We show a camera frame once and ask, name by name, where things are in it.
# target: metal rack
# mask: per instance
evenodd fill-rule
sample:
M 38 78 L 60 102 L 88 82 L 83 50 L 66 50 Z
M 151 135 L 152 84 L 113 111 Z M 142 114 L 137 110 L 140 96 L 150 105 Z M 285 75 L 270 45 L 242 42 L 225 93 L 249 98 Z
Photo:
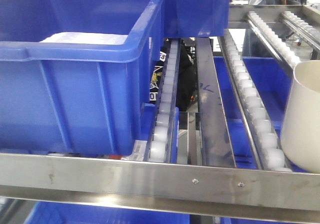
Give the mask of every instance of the metal rack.
M 320 13 L 308 6 L 236 5 L 230 8 L 229 28 L 255 29 L 290 75 L 292 64 L 288 65 L 282 52 L 275 49 L 264 30 L 248 16 L 250 11 L 273 29 L 283 23 L 295 27 L 294 22 L 281 18 L 285 11 L 318 29 Z M 319 40 L 311 39 L 306 33 L 306 30 L 297 31 L 302 38 L 319 45 Z M 220 45 L 225 52 L 223 38 Z M 201 216 L 320 223 L 320 174 L 235 168 L 208 38 L 196 39 L 196 54 L 201 161 L 197 160 L 195 142 L 188 146 L 189 164 L 186 165 L 0 153 L 3 167 L 0 196 Z

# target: white paper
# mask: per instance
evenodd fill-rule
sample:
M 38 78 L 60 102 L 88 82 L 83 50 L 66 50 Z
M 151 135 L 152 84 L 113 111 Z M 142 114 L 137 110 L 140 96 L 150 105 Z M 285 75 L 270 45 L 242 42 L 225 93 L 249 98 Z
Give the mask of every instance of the white paper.
M 60 32 L 41 41 L 41 43 L 72 43 L 96 45 L 122 45 L 128 35 L 87 33 L 87 32 Z

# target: stainless steel frame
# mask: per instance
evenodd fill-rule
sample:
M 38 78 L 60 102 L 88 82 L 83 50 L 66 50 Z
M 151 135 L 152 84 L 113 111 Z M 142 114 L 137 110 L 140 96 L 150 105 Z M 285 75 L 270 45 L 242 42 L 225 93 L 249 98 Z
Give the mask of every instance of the stainless steel frame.
M 278 16 L 286 10 L 320 26 L 320 14 L 309 7 L 246 5 L 230 8 L 229 27 L 248 28 L 246 16 L 251 10 L 275 28 L 282 25 Z M 229 151 L 219 154 L 228 161 L 220 166 L 231 167 L 229 141 L 221 140 L 228 131 L 220 116 L 223 106 L 208 38 L 197 40 L 197 53 L 204 153 L 212 158 L 215 145 L 223 144 Z M 210 135 L 217 128 L 221 128 L 218 142 Z M 215 160 L 207 164 L 219 166 Z M 0 196 L 8 198 L 320 223 L 320 174 L 8 153 L 0 153 L 0 166 Z

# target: roller conveyor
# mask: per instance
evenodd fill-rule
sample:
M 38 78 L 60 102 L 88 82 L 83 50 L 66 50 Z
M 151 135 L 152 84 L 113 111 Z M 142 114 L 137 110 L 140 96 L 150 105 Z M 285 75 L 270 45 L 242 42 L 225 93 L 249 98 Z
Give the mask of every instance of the roller conveyor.
M 246 26 L 248 22 L 273 53 L 276 61 L 288 75 L 292 75 L 292 68 L 300 60 L 284 43 L 279 42 L 279 38 L 268 27 L 277 28 L 278 22 L 270 20 L 270 14 L 264 15 L 266 10 L 272 13 L 275 9 L 247 8 L 243 8 L 243 15 L 236 20 L 233 19 L 231 8 L 230 26 L 236 26 L 237 23 L 240 24 L 239 27 Z M 307 34 L 307 25 L 303 24 L 298 28 L 304 22 L 292 21 L 289 18 L 292 16 L 291 12 L 286 12 L 285 8 L 280 8 L 282 21 L 292 29 L 299 30 L 297 34 L 313 48 L 317 48 L 319 41 L 314 35 Z M 297 14 L 304 13 L 304 10 L 312 12 L 307 7 L 288 8 Z M 316 23 L 317 19 L 320 20 L 320 15 L 313 12 L 310 18 Z M 189 163 L 193 165 L 170 164 L 179 63 L 179 41 L 173 40 L 144 161 L 0 153 L 0 164 L 6 167 L 0 170 L 0 196 L 194 215 L 319 223 L 320 175 L 286 173 L 291 169 L 287 159 L 280 166 L 269 166 L 269 160 L 265 158 L 266 152 L 263 151 L 264 138 L 258 127 L 260 121 L 254 118 L 254 112 L 258 108 L 264 114 L 260 119 L 271 123 L 268 112 L 250 75 L 244 74 L 248 70 L 228 30 L 224 37 L 219 38 L 219 43 L 252 144 L 252 152 L 258 169 L 261 170 L 234 168 L 235 160 L 223 103 L 219 100 L 221 95 L 217 77 L 214 76 L 216 70 L 208 38 L 196 40 L 202 166 L 196 166 L 190 160 Z M 168 125 L 161 125 L 161 120 L 166 118 L 169 118 Z M 217 128 L 216 132 L 213 131 L 213 126 Z M 272 136 L 272 147 L 280 151 L 281 144 L 275 129 L 272 125 L 267 126 L 270 128 L 263 132 Z M 167 135 L 162 135 L 157 140 L 158 133 Z M 155 157 L 154 151 L 157 149 L 161 156 Z M 197 148 L 189 148 L 189 159 L 196 156 L 196 150 Z

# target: white roller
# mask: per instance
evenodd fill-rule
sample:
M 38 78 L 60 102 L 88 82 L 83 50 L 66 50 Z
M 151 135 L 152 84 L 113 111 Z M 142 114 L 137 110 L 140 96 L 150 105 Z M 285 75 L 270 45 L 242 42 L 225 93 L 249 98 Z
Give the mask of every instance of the white roller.
M 167 127 L 169 125 L 169 114 L 159 113 L 156 117 L 156 125 Z
M 288 172 L 288 173 L 292 173 L 292 170 L 290 168 L 286 168 L 286 167 L 276 167 L 276 168 L 272 168 L 272 171 L 277 171 L 277 172 Z
M 228 55 L 229 57 L 232 57 L 232 55 L 238 55 L 238 51 L 236 49 L 229 50 Z
M 161 101 L 162 102 L 171 102 L 172 100 L 172 92 L 162 92 Z
M 241 80 L 240 81 L 240 87 L 243 88 L 252 88 L 254 85 L 252 80 Z
M 167 70 L 167 71 L 174 71 L 175 69 L 176 69 L 176 66 L 175 66 L 175 65 L 172 65 L 172 64 L 171 64 L 171 65 L 167 65 L 167 66 L 166 66 L 166 70 Z
M 153 140 L 157 142 L 166 142 L 168 139 L 168 127 L 156 125 L 153 133 Z
M 166 143 L 163 141 L 152 141 L 150 146 L 150 162 L 163 163 L 166 155 Z
M 243 88 L 242 93 L 244 95 L 244 98 L 248 98 L 248 97 L 256 97 L 257 96 L 257 89 L 252 88 L 252 87 L 246 87 Z
M 282 150 L 268 148 L 263 150 L 268 169 L 283 168 L 285 166 L 285 154 Z
M 258 134 L 258 138 L 262 149 L 277 148 L 278 139 L 275 133 L 261 132 Z
M 172 92 L 173 88 L 174 88 L 173 84 L 163 84 L 162 91 L 169 93 L 169 92 Z
M 236 47 L 236 45 L 234 45 L 234 44 L 227 44 L 227 45 L 226 45 L 226 49 L 227 49 L 228 51 L 237 50 L 237 47 Z
M 174 84 L 174 78 L 173 77 L 170 77 L 170 76 L 166 76 L 164 78 L 164 82 L 163 82 L 164 85 L 169 85 L 169 86 L 172 86 Z
M 239 54 L 234 54 L 230 56 L 231 60 L 241 60 L 241 56 Z
M 235 66 L 243 66 L 244 62 L 242 60 L 232 60 L 231 64 L 232 64 L 233 67 L 235 67 Z
M 237 74 L 237 73 L 245 73 L 247 71 L 247 69 L 243 65 L 235 65 L 233 67 L 233 71 L 234 71 L 235 74 Z
M 65 154 L 65 153 L 49 153 L 48 156 L 52 156 L 52 157 L 65 157 L 66 154 Z
M 260 133 L 270 133 L 272 129 L 271 122 L 267 119 L 255 119 L 253 125 L 258 135 Z
M 171 103 L 170 102 L 165 102 L 161 101 L 159 104 L 159 113 L 166 113 L 169 114 L 171 110 Z
M 238 81 L 249 80 L 250 75 L 247 72 L 239 72 L 236 74 L 236 78 L 238 79 Z
M 252 120 L 256 119 L 265 119 L 267 115 L 267 111 L 263 107 L 252 107 L 249 109 L 249 113 L 251 115 Z
M 150 163 L 164 163 L 165 158 L 149 158 L 148 160 Z
M 175 71 L 174 70 L 166 70 L 165 71 L 165 76 L 166 77 L 170 77 L 170 78 L 174 78 L 175 77 Z
M 245 100 L 245 103 L 249 108 L 260 108 L 262 106 L 262 100 L 257 96 L 248 96 Z

